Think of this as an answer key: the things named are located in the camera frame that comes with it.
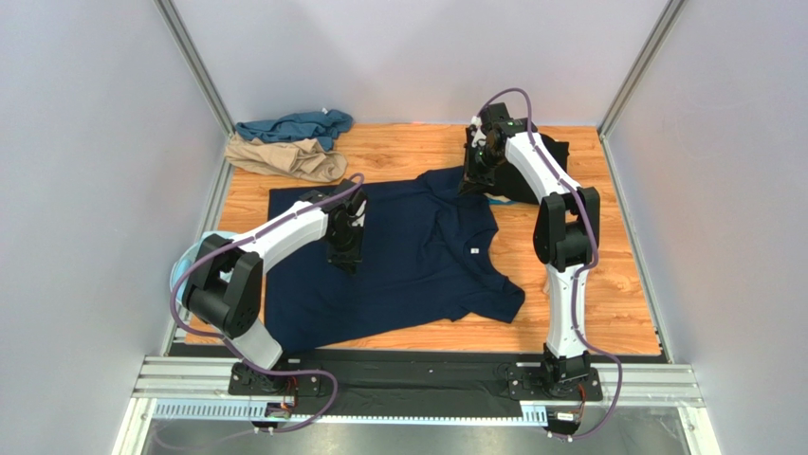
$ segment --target blue object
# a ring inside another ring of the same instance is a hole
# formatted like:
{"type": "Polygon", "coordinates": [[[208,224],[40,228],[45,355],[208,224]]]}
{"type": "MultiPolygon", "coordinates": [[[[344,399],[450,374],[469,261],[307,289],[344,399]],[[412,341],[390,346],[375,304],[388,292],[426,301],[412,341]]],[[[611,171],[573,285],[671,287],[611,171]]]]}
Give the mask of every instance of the blue object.
{"type": "MultiPolygon", "coordinates": [[[[356,275],[326,261],[323,241],[270,269],[265,323],[284,350],[458,320],[469,312],[511,322],[524,292],[491,264],[497,224],[485,196],[457,195],[462,173],[452,168],[364,185],[368,208],[356,275]]],[[[269,217],[311,190],[270,191],[269,217]]]]}
{"type": "Polygon", "coordinates": [[[351,129],[354,119],[332,109],[324,112],[292,114],[277,120],[236,123],[236,131],[245,140],[258,137],[264,143],[294,142],[315,138],[326,152],[334,148],[334,139],[351,129]]]}

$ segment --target wooden floor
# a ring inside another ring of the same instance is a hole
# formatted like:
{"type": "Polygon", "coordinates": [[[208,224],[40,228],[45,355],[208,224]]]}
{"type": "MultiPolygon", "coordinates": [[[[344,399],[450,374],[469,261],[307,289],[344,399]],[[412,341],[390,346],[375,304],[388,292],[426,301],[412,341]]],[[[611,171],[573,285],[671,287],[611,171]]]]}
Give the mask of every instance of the wooden floor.
{"type": "MultiPolygon", "coordinates": [[[[570,142],[570,175],[600,192],[600,265],[590,272],[586,290],[586,334],[596,346],[620,354],[659,354],[651,315],[634,265],[615,188],[597,132],[592,127],[543,127],[542,133],[570,142]]],[[[346,175],[361,172],[367,183],[411,179],[430,169],[463,164],[465,134],[460,125],[359,124],[337,140],[348,159],[346,175]]],[[[314,186],[280,176],[240,169],[230,184],[219,228],[243,232],[266,221],[268,192],[274,188],[314,186]]],[[[346,341],[351,348],[442,351],[537,352],[547,336],[549,305],[542,292],[544,266],[533,252],[532,234],[538,207],[493,206],[499,232],[491,244],[494,266],[526,294],[511,324],[476,315],[450,322],[396,330],[346,341]]],[[[194,327],[203,327],[195,320],[194,327]]],[[[188,336],[187,342],[211,342],[188,336]]]]}

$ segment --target navy t-shirt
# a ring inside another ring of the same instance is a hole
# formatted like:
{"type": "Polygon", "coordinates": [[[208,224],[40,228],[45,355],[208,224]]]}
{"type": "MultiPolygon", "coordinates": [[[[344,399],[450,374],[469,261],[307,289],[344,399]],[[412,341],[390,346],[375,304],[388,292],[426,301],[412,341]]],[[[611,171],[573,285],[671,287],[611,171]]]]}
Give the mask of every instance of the navy t-shirt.
{"type": "MultiPolygon", "coordinates": [[[[287,352],[367,337],[468,313],[511,322],[524,291],[497,272],[497,231],[483,195],[458,195],[461,168],[363,185],[362,263],[349,275],[306,245],[266,275],[265,324],[287,352]]],[[[333,187],[318,187],[329,193],[333,187]]],[[[269,192],[269,217],[312,188],[269,192]]]]}

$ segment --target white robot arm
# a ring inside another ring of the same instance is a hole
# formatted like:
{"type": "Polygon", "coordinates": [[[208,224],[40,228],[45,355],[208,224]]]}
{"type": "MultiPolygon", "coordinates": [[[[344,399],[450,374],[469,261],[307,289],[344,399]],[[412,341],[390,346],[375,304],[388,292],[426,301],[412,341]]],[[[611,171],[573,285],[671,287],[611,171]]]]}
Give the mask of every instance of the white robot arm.
{"type": "Polygon", "coordinates": [[[514,119],[503,103],[487,106],[467,128],[466,160],[460,192],[484,192],[495,186],[495,170],[511,163],[540,202],[533,246],[547,270],[550,297],[550,329],[544,345],[545,365],[553,384],[569,386],[590,372],[589,353],[575,333],[573,306],[583,335],[584,290],[592,246],[569,188],[577,189],[586,214],[598,237],[600,198],[594,188],[582,189],[566,170],[552,159],[542,142],[537,151],[526,132],[527,119],[514,119]],[[567,212],[577,216],[567,221],[567,212]],[[573,286],[578,289],[573,299],[573,286]]]}
{"type": "MultiPolygon", "coordinates": [[[[349,191],[354,185],[344,180],[334,194],[349,191]]],[[[355,273],[361,262],[367,205],[364,192],[359,189],[337,200],[327,199],[333,198],[311,191],[263,225],[231,239],[214,234],[199,247],[197,261],[227,244],[245,242],[195,270],[181,301],[261,368],[271,369],[282,353],[281,345],[258,320],[263,278],[269,269],[298,248],[323,238],[328,242],[324,259],[329,263],[355,273]],[[270,230],[271,235],[264,235],[270,230]]]]}

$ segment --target crumpled clothing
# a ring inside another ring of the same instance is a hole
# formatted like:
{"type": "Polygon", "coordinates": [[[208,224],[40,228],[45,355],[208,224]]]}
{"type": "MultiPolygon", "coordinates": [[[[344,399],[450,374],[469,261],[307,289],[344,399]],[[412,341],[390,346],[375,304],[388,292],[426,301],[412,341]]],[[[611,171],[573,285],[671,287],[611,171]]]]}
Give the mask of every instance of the crumpled clothing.
{"type": "Polygon", "coordinates": [[[348,160],[337,152],[326,153],[316,139],[265,144],[238,134],[228,143],[225,159],[237,168],[262,175],[286,175],[309,182],[333,182],[345,174],[348,160]]]}

